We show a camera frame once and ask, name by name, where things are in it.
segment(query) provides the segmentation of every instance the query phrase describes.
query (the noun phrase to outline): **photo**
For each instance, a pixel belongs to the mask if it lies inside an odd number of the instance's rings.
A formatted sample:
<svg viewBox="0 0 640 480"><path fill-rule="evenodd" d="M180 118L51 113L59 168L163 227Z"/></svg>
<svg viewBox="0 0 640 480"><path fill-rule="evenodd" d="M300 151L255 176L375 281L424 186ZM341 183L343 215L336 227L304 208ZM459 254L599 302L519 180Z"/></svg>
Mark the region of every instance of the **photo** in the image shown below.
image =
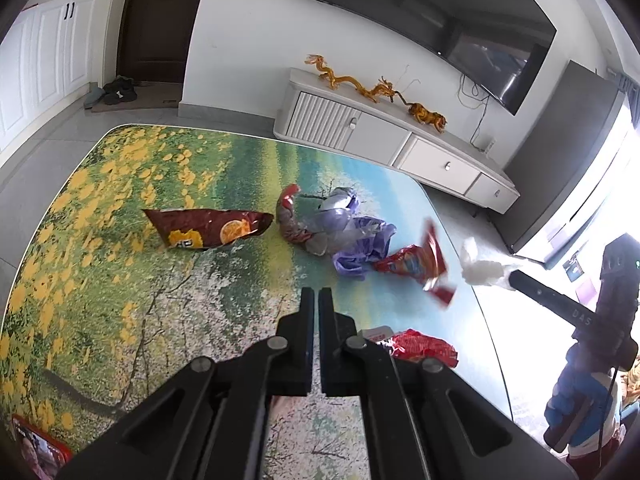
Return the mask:
<svg viewBox="0 0 640 480"><path fill-rule="evenodd" d="M20 453L29 468L40 480L53 480L71 452L18 415L12 417L12 423Z"/></svg>

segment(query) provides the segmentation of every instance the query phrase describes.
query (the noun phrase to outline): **white tv stand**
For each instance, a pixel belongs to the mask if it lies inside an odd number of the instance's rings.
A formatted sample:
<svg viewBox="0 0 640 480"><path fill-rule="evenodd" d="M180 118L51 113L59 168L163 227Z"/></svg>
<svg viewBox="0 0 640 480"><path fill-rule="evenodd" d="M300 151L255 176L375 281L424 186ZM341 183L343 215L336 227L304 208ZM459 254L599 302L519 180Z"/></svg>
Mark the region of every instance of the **white tv stand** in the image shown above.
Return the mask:
<svg viewBox="0 0 640 480"><path fill-rule="evenodd" d="M291 69L273 133L403 171L498 213L520 196L494 161L449 132L417 123L404 105L387 98L376 104L347 84L333 91L317 74L297 68Z"/></svg>

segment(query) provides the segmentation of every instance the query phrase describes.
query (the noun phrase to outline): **chip bag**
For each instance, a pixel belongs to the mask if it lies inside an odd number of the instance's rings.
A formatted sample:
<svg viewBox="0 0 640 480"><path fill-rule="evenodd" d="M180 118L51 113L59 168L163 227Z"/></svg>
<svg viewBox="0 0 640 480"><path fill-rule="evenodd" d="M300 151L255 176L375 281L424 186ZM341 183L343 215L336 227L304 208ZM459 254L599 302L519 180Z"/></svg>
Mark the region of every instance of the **chip bag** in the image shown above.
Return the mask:
<svg viewBox="0 0 640 480"><path fill-rule="evenodd" d="M433 222L426 224L422 245L410 245L373 263L379 272L392 272L401 276L411 276L422 288L436 296L445 306L453 299L455 289L445 284L447 266L436 238Z"/></svg>
<svg viewBox="0 0 640 480"><path fill-rule="evenodd" d="M436 357L450 368L455 368L458 364L458 352L452 345L412 328L391 336L380 344L389 348L392 357L399 359L420 362L427 357Z"/></svg>
<svg viewBox="0 0 640 480"><path fill-rule="evenodd" d="M143 209L167 247L209 249L258 236L273 221L270 213L217 209Z"/></svg>

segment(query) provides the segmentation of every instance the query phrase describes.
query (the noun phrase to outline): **table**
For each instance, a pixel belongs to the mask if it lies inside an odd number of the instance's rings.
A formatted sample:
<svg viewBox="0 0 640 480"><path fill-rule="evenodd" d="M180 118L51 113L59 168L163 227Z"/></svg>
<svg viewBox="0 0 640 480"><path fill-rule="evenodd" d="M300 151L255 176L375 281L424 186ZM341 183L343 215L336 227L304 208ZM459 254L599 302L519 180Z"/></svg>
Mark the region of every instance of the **table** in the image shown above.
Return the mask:
<svg viewBox="0 0 640 480"><path fill-rule="evenodd" d="M391 251L419 243L424 218L433 218L457 285L449 309L409 278L340 277L329 258L287 244L275 225L229 248L167 250L140 211L273 212L291 182L313 194L354 187L360 214L398 228ZM410 177L276 140L127 125L107 133L73 172L20 264L0 336L2 419L22 415L78 451L192 358L224 360L273 334L278 318L297 309L302 286L332 287L336 310L358 328L387 324L446 339L459 352L456 372L510 416L482 311ZM270 478L368 477L357 399L319 390L316 362L313 394L288 399L273 417Z"/></svg>

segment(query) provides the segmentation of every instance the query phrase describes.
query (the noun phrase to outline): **tile floor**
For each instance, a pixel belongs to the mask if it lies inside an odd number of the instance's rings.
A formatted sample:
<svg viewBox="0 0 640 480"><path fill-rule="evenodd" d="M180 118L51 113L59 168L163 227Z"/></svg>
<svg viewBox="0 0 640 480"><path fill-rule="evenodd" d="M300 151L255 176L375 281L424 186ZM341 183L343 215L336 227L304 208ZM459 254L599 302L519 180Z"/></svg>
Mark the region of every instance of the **tile floor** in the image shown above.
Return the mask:
<svg viewBox="0 0 640 480"><path fill-rule="evenodd" d="M174 108L98 114L79 110L53 132L36 134L0 168L0 304L6 302L33 232L69 174L108 130L126 123L202 127L264 136L229 124L180 118ZM473 233L481 258L509 259L484 213L473 218L472 205L431 188L427 191L458 250L463 239ZM561 266L549 272L535 264L525 264L525 270L546 285L575 296ZM514 418L542 441L546 429L542 413L564 366L564 354L572 344L572 328L517 292L476 287L476 295L500 356Z"/></svg>

